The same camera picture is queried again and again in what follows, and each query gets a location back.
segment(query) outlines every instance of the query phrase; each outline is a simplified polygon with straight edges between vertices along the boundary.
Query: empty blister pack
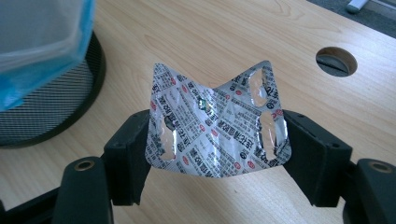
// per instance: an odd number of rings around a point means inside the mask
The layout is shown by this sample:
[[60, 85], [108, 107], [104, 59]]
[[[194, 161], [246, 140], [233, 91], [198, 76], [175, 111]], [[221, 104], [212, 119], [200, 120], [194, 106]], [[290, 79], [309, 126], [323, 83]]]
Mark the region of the empty blister pack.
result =
[[146, 147], [152, 166], [226, 177], [282, 165], [290, 155], [269, 62], [215, 89], [155, 64]]

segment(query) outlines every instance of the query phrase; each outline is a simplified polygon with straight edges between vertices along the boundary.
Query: white object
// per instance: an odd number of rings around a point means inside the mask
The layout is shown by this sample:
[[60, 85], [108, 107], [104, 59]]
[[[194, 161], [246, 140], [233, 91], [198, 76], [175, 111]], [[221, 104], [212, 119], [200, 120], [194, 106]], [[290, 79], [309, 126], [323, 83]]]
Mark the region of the white object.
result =
[[352, 0], [347, 6], [346, 11], [350, 13], [358, 13], [369, 0]]

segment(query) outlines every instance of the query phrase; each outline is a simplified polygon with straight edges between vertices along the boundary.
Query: mesh trash can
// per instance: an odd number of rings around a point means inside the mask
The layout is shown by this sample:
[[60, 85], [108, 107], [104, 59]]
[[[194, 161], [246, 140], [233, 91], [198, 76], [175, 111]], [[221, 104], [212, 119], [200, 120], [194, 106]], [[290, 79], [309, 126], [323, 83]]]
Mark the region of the mesh trash can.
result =
[[105, 54], [92, 34], [84, 61], [0, 112], [0, 147], [27, 147], [64, 131], [92, 105], [106, 72]]

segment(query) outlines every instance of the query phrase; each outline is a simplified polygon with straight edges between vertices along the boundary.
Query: plastic bag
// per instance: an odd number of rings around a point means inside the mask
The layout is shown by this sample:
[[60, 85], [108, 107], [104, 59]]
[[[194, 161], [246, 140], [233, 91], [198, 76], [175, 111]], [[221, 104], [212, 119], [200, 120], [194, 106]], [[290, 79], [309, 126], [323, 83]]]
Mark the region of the plastic bag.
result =
[[0, 111], [84, 59], [93, 0], [0, 1]]

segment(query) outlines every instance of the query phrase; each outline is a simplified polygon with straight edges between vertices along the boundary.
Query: wooden desk surface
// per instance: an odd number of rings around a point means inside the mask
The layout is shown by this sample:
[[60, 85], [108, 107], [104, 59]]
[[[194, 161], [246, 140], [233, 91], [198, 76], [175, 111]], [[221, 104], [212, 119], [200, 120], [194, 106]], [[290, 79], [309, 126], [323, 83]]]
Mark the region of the wooden desk surface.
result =
[[[133, 113], [149, 108], [152, 67], [165, 63], [216, 87], [269, 60], [283, 108], [307, 115], [354, 147], [352, 160], [396, 163], [396, 40], [303, 0], [98, 0], [94, 30], [107, 58], [92, 108], [49, 141], [0, 150], [6, 209], [60, 185], [64, 167], [103, 146]], [[315, 60], [329, 46], [358, 70], [332, 77]], [[283, 167], [209, 179], [151, 169], [140, 206], [115, 207], [116, 223], [342, 223], [311, 207]]]

